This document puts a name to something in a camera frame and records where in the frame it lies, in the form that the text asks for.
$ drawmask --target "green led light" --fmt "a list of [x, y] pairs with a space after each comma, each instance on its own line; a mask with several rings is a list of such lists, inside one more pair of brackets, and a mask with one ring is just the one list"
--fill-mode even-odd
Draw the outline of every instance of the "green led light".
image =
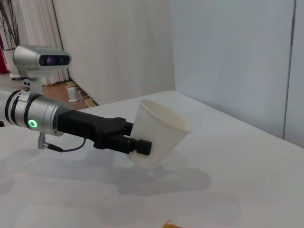
[[31, 127], [37, 127], [37, 122], [35, 120], [29, 120], [28, 123]]

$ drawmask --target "white paper cup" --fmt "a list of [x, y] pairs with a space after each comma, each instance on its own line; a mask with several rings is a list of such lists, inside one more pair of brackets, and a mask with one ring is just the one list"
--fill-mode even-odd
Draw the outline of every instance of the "white paper cup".
[[131, 137], [152, 142], [151, 154], [146, 156], [134, 151], [129, 158], [139, 167], [153, 169], [190, 132], [190, 125], [172, 110], [154, 101], [142, 100]]

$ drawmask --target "white tabletop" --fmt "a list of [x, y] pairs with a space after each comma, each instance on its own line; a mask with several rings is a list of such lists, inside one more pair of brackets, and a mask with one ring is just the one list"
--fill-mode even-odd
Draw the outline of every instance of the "white tabletop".
[[[125, 154], [38, 150], [37, 132], [0, 128], [1, 228], [299, 228], [304, 150], [177, 92], [145, 96], [192, 124], [156, 171]], [[86, 109], [132, 122], [141, 98]], [[64, 149], [82, 139], [48, 136]]]

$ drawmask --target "red object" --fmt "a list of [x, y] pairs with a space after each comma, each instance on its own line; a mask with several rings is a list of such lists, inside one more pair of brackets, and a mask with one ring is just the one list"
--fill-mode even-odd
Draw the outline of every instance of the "red object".
[[0, 36], [0, 40], [1, 40], [1, 55], [0, 55], [0, 73], [2, 74], [6, 74], [8, 72], [6, 65], [5, 65], [5, 61], [4, 61], [4, 54], [3, 54], [3, 43], [2, 43], [2, 38]]

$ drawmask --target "white wall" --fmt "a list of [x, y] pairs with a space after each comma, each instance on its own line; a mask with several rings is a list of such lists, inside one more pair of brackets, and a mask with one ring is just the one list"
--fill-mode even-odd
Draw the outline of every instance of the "white wall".
[[293, 6], [172, 0], [176, 89], [282, 137]]
[[54, 0], [71, 77], [99, 104], [174, 89], [169, 0]]
[[304, 147], [304, 1], [295, 12], [294, 45], [290, 70], [285, 139]]

